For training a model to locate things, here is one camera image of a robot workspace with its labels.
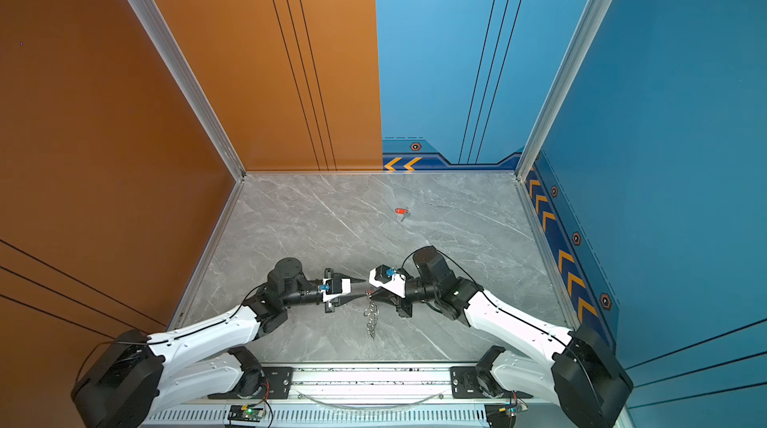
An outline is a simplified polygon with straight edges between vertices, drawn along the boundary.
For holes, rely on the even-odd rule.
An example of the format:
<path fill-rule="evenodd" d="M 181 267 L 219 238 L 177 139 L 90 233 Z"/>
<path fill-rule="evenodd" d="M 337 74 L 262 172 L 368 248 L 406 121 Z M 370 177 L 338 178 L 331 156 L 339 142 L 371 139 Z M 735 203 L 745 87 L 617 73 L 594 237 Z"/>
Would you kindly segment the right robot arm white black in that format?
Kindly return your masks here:
<path fill-rule="evenodd" d="M 483 394 L 522 391 L 558 406 L 577 427 L 615 426 L 633 382 L 596 330 L 553 325 L 505 303 L 434 246 L 409 259 L 417 276 L 403 267 L 371 270 L 372 300 L 403 317 L 417 303 L 431 304 L 445 318 L 500 340 L 475 366 Z"/>

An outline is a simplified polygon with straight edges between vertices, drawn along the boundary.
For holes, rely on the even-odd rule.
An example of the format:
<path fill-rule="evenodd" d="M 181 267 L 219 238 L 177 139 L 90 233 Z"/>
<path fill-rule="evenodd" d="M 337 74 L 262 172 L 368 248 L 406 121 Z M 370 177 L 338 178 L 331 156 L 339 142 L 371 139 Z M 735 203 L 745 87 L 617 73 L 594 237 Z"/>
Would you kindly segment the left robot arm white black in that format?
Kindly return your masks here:
<path fill-rule="evenodd" d="M 246 344 L 275 331 L 297 305 L 326 312 L 366 294 L 366 280 L 328 268 L 309 280 L 297 258 L 283 258 L 234 308 L 175 330 L 134 329 L 106 342 L 79 374 L 72 401 L 87 427 L 138 427 L 165 408 L 209 394 L 254 391 L 261 366 Z"/>

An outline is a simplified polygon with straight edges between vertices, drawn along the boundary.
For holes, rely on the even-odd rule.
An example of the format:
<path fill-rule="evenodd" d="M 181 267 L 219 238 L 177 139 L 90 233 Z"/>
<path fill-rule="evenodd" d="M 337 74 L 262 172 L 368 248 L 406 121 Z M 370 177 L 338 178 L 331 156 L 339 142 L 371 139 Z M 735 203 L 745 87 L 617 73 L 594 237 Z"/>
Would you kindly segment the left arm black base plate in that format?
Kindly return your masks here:
<path fill-rule="evenodd" d="M 290 366 L 263 367 L 259 372 L 248 371 L 235 387 L 225 393 L 215 393 L 208 399 L 286 400 L 293 382 L 294 368 Z"/>

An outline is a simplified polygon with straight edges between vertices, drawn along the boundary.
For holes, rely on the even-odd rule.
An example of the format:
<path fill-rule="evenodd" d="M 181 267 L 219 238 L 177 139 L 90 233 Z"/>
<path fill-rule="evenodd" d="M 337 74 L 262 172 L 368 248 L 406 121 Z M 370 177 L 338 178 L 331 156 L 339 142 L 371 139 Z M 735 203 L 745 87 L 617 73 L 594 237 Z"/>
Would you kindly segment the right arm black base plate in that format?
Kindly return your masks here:
<path fill-rule="evenodd" d="M 455 399 L 533 399 L 526 392 L 503 389 L 490 375 L 475 366 L 451 366 L 451 393 Z"/>

